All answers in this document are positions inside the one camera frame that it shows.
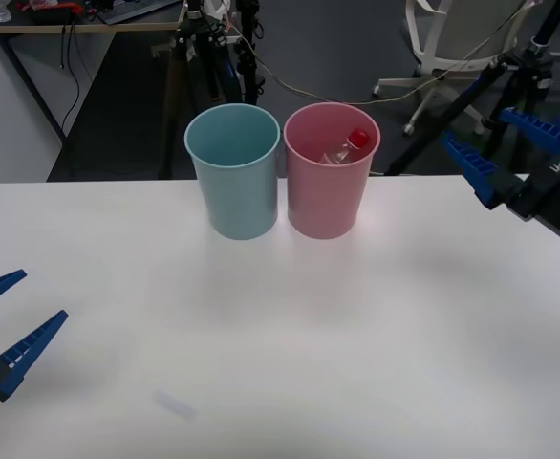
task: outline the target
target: wooden desk edge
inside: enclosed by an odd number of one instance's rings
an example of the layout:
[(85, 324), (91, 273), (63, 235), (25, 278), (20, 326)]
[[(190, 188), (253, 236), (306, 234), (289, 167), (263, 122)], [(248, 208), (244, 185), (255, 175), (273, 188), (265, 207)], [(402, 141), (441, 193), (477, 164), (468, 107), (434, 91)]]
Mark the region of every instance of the wooden desk edge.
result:
[[(20, 33), (61, 33), (63, 26), (0, 26), (0, 34)], [(114, 33), (114, 32), (153, 32), (153, 31), (175, 31), (178, 22), (161, 22), (147, 24), (116, 24), (107, 26), (105, 24), (76, 24), (76, 33)]]

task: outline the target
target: plastic bottle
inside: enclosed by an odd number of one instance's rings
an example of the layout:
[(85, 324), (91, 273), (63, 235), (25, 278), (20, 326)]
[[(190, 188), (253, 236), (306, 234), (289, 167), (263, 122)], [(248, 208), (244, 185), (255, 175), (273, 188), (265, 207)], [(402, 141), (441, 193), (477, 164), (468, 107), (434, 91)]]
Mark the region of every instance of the plastic bottle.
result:
[(325, 153), (320, 163), (322, 164), (349, 164), (361, 158), (359, 151), (369, 143), (369, 136), (362, 129), (355, 129), (348, 139), (334, 152)]

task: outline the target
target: plastic cup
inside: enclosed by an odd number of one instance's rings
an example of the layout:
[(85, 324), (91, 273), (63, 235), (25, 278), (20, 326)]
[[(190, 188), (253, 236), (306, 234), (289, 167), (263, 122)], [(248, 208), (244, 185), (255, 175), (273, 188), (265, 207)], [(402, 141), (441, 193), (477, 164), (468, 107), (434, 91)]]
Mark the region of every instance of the plastic cup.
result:
[(278, 217), (275, 149), (280, 126), (265, 110), (241, 103), (203, 112), (184, 133), (210, 222), (229, 239), (265, 234)]
[[(369, 135), (361, 158), (321, 164), (325, 153), (345, 143), (355, 129)], [(284, 128), (288, 157), (289, 220), (314, 239), (333, 239), (356, 221), (380, 134), (366, 113), (341, 103), (317, 103), (295, 112)]]

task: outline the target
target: chair leg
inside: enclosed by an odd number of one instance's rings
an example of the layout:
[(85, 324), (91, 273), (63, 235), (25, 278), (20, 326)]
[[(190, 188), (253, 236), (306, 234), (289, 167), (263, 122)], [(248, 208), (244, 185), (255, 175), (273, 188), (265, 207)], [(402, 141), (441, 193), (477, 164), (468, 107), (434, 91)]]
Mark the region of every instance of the chair leg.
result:
[(418, 121), (418, 118), (420, 118), (420, 115), (422, 115), (422, 112), (426, 109), (433, 96), (435, 96), (436, 91), (437, 85), (433, 85), (433, 87), (428, 90), (428, 92), (422, 99), (422, 103), (416, 109), (416, 112), (414, 112), (414, 115), (412, 115), (410, 121), (403, 126), (403, 136), (409, 137), (414, 134), (414, 124), (416, 123), (416, 121)]
[(374, 86), (374, 96), (377, 96), (380, 92), (380, 88), (382, 86), (392, 86), (396, 88), (415, 88), (420, 86), (424, 82), (431, 79), (431, 76), (422, 76), (419, 78), (387, 78), (381, 79), (377, 82), (377, 85)]
[[(447, 84), (440, 84), (438, 89), (440, 91), (440, 94), (450, 100), (450, 102), (453, 102), (457, 99), (458, 96), (460, 96), (457, 90), (451, 88)], [(476, 121), (474, 132), (481, 136), (484, 133), (484, 127), (482, 126), (482, 114), (475, 108), (473, 108), (472, 105), (467, 105), (467, 107), (464, 109), (464, 112)]]

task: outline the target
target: pink cup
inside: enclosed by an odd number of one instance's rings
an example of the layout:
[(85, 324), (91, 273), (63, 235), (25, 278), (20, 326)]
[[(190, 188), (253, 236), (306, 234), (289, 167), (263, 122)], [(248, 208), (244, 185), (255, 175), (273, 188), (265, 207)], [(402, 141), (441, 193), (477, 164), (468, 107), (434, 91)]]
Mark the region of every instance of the pink cup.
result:
[[(350, 164), (319, 163), (350, 133), (369, 135), (363, 157)], [(341, 103), (317, 103), (295, 112), (284, 127), (289, 179), (289, 220), (314, 239), (333, 239), (353, 227), (379, 147), (377, 124), (366, 113)]]

